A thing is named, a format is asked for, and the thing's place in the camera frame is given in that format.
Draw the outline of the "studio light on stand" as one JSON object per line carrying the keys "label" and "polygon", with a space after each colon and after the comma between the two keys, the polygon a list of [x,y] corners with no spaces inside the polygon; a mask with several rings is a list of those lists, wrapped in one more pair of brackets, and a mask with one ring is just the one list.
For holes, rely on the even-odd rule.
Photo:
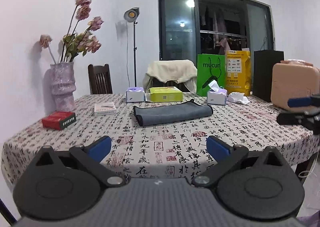
{"label": "studio light on stand", "polygon": [[127,23],[133,25],[133,71],[134,71],[134,83],[135,87],[137,86],[137,65],[136,65],[136,25],[137,19],[139,17],[140,10],[139,7],[132,7],[124,13],[124,20]]}

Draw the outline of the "black paper bag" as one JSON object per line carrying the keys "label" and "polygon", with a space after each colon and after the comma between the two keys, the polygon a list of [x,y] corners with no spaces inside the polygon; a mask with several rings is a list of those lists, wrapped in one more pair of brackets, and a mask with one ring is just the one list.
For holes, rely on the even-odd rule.
{"label": "black paper bag", "polygon": [[283,51],[271,49],[254,51],[252,94],[266,102],[271,102],[272,70],[275,64],[284,60]]}

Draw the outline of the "purple tissue pack left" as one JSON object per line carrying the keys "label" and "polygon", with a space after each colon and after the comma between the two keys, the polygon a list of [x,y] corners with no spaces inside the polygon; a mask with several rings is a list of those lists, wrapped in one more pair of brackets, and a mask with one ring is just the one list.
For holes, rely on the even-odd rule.
{"label": "purple tissue pack left", "polygon": [[145,91],[142,87],[129,87],[126,90],[126,102],[138,103],[145,101]]}

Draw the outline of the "purple and grey towel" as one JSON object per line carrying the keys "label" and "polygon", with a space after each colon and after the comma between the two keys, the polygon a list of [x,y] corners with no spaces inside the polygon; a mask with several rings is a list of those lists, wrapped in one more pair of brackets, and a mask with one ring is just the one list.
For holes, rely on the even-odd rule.
{"label": "purple and grey towel", "polygon": [[194,99],[175,105],[139,108],[133,107],[133,114],[141,127],[175,123],[208,117],[213,114],[210,105],[197,104]]}

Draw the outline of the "pink speckled vase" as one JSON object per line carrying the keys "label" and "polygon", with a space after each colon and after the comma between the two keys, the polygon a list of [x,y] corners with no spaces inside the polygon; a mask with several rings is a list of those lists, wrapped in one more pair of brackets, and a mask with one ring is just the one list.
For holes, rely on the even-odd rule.
{"label": "pink speckled vase", "polygon": [[57,111],[75,110],[73,92],[76,85],[73,62],[51,64],[50,86]]}

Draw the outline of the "crumpled white tissue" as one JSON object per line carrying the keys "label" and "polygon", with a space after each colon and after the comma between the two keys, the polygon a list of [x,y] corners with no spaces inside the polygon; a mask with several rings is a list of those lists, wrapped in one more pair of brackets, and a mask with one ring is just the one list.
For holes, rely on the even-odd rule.
{"label": "crumpled white tissue", "polygon": [[250,100],[241,92],[231,92],[227,97],[227,101],[242,105],[248,105],[250,103]]}

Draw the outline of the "dark wooden chair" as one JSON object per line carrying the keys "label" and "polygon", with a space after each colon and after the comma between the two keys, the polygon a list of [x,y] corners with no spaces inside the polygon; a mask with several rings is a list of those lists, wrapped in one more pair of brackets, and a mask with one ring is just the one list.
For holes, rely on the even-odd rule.
{"label": "dark wooden chair", "polygon": [[91,94],[113,93],[108,64],[105,64],[104,66],[89,64],[88,77]]}

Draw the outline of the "green mucun paper bag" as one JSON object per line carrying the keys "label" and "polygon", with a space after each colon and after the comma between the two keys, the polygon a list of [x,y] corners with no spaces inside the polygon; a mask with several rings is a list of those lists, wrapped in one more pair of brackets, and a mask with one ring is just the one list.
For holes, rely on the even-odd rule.
{"label": "green mucun paper bag", "polygon": [[225,56],[216,54],[199,54],[197,56],[196,93],[206,97],[210,90],[209,84],[216,81],[220,87],[225,87]]}

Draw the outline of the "white and red box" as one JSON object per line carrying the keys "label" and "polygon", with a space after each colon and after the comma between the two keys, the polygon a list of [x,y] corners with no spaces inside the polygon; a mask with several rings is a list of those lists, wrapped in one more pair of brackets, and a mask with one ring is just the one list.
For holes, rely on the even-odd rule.
{"label": "white and red box", "polygon": [[113,102],[106,102],[94,105],[94,115],[114,115],[117,112],[116,106]]}

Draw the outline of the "dark framed window door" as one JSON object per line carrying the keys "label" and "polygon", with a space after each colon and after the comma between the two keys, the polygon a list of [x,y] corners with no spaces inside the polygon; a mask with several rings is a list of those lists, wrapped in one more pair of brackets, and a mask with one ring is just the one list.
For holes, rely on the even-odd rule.
{"label": "dark framed window door", "polygon": [[158,0],[159,58],[274,49],[270,6],[253,0]]}

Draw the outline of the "lime green box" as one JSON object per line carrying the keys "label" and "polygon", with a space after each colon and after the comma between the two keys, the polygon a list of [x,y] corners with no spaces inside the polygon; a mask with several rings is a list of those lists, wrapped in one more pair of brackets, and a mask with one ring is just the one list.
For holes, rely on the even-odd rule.
{"label": "lime green box", "polygon": [[183,92],[176,87],[152,87],[149,92],[150,101],[154,103],[183,101]]}

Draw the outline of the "chair with cream cloth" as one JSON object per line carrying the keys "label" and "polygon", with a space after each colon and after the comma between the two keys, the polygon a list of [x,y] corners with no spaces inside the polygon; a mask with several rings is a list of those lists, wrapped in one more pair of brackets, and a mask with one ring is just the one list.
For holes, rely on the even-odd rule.
{"label": "chair with cream cloth", "polygon": [[143,78],[143,88],[147,92],[153,87],[152,79],[161,83],[175,82],[183,84],[190,92],[196,92],[197,68],[190,60],[154,61],[149,64]]}

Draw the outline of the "purple tissue pack right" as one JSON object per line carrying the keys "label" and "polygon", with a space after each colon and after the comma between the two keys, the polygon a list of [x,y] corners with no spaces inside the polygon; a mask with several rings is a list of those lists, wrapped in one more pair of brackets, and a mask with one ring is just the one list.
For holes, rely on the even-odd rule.
{"label": "purple tissue pack right", "polygon": [[213,105],[226,105],[227,90],[220,87],[216,80],[212,80],[208,86],[207,103]]}

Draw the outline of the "yellow plastic bag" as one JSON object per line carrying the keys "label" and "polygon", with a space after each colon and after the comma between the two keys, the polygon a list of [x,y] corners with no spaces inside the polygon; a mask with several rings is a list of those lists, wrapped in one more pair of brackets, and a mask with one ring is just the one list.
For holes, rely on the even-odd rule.
{"label": "yellow plastic bag", "polygon": [[225,89],[249,96],[251,92],[251,53],[250,51],[226,51]]}

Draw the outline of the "dried pink roses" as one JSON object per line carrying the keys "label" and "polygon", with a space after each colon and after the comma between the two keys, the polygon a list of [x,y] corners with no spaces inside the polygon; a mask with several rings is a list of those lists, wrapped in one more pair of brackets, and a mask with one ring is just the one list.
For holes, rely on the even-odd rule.
{"label": "dried pink roses", "polygon": [[89,19],[92,0],[75,0],[75,7],[70,19],[67,33],[61,39],[62,52],[56,59],[50,49],[52,37],[42,34],[39,38],[41,49],[47,49],[54,64],[73,62],[75,57],[96,53],[101,48],[101,42],[94,32],[101,29],[104,21],[100,16]]}

